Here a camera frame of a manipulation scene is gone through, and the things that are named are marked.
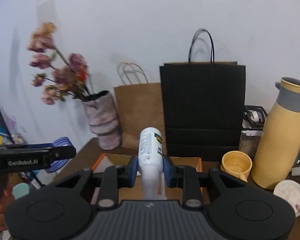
white wall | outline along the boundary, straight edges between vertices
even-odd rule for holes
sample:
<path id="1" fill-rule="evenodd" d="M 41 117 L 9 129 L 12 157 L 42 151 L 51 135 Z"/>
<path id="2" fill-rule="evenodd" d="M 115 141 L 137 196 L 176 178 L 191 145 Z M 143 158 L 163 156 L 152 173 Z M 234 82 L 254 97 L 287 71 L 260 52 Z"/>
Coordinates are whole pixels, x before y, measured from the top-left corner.
<path id="1" fill-rule="evenodd" d="M 55 39 L 65 54 L 85 56 L 95 90 L 121 84 L 121 61 L 140 64 L 159 81 L 160 64 L 187 60 L 199 27 L 210 31 L 216 60 L 247 66 L 247 104 L 269 110 L 278 93 L 274 82 L 300 79 L 300 0 L 0 0 L 0 105 L 29 143 L 68 136 L 81 148 L 94 136 L 80 101 L 46 106 L 42 88 L 30 85 L 36 69 L 25 47 L 42 21 L 58 26 Z M 196 50 L 196 60 L 210 59 L 204 43 Z"/>

cardboard box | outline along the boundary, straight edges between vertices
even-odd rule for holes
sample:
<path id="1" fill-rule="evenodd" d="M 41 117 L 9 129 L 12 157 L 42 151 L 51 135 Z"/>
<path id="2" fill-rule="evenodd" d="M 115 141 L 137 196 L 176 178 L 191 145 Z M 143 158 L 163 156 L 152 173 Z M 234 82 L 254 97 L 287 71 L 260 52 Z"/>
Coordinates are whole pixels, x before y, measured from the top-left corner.
<path id="1" fill-rule="evenodd" d="M 131 156 L 130 155 L 116 155 L 116 154 L 105 154 L 103 153 L 96 163 L 93 165 L 93 172 L 103 172 L 107 167 L 112 165 L 127 165 Z M 174 165 L 188 165 L 196 168 L 197 171 L 202 172 L 202 161 L 201 158 L 191 157 L 191 158 L 179 158 L 170 157 Z M 96 202 L 98 196 L 98 189 L 96 189 L 95 194 L 92 198 L 92 203 Z M 162 190 L 164 195 L 168 200 L 178 199 L 180 203 L 182 202 L 182 189 L 180 188 L 169 188 L 167 187 L 164 180 L 164 188 Z M 133 188 L 120 188 L 119 189 L 119 202 L 121 200 L 141 200 L 142 199 L 142 186 L 141 177 L 137 176 L 135 185 Z"/>

blue round object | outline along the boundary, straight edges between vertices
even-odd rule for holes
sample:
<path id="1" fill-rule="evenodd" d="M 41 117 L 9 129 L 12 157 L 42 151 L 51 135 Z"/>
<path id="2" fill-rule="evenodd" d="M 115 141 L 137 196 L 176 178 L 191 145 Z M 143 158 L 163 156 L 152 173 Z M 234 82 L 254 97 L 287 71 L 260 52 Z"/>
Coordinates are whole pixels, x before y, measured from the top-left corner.
<path id="1" fill-rule="evenodd" d="M 58 147 L 58 146 L 73 146 L 68 137 L 61 137 L 61 138 L 55 140 L 52 144 L 55 147 Z M 48 169 L 45 169 L 45 171 L 48 172 L 48 173 L 55 172 L 55 171 L 61 169 L 64 165 L 66 165 L 66 163 L 68 161 L 69 161 L 69 159 L 54 161 L 51 164 L 51 167 L 48 168 Z"/>

brown table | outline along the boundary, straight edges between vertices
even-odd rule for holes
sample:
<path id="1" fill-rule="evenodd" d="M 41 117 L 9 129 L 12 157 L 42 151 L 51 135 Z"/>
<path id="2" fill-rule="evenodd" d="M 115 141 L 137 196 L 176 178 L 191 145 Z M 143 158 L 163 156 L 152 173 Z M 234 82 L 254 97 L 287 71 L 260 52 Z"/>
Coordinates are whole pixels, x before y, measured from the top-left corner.
<path id="1" fill-rule="evenodd" d="M 99 147 L 98 139 L 92 138 L 76 155 L 76 157 L 69 162 L 69 164 L 55 177 L 55 180 L 61 179 L 64 176 L 67 176 L 79 169 L 91 168 L 92 165 L 98 160 L 102 153 L 111 153 L 111 154 L 123 154 L 123 155 L 137 155 L 138 151 L 135 149 L 119 147 L 114 150 L 102 150 Z M 207 172 L 208 169 L 220 167 L 220 163 L 216 162 L 202 162 L 202 171 Z M 254 184 L 254 181 L 251 177 L 248 178 L 248 183 Z M 203 193 L 204 202 L 207 203 L 208 196 L 206 193 Z M 290 233 L 288 240 L 300 240 L 300 216 L 297 217 L 296 223 Z"/>

white bottle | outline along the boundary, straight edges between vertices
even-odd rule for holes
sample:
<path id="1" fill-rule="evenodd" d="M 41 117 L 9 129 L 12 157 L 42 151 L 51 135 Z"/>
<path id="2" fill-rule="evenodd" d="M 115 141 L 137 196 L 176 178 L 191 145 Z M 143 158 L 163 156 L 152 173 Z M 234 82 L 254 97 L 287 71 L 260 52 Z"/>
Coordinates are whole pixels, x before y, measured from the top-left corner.
<path id="1" fill-rule="evenodd" d="M 139 172 L 141 174 L 143 200 L 162 199 L 158 195 L 161 174 L 163 171 L 162 139 L 158 129 L 145 128 L 140 134 Z"/>

